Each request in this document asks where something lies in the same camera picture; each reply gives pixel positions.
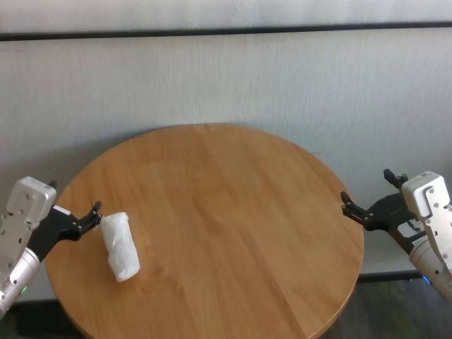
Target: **white tissue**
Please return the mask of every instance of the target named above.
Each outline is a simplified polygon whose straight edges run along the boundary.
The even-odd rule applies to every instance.
[[[128,220],[127,214],[121,212],[103,217],[100,221],[109,254],[108,264],[119,282],[131,278],[140,270],[140,261]]]

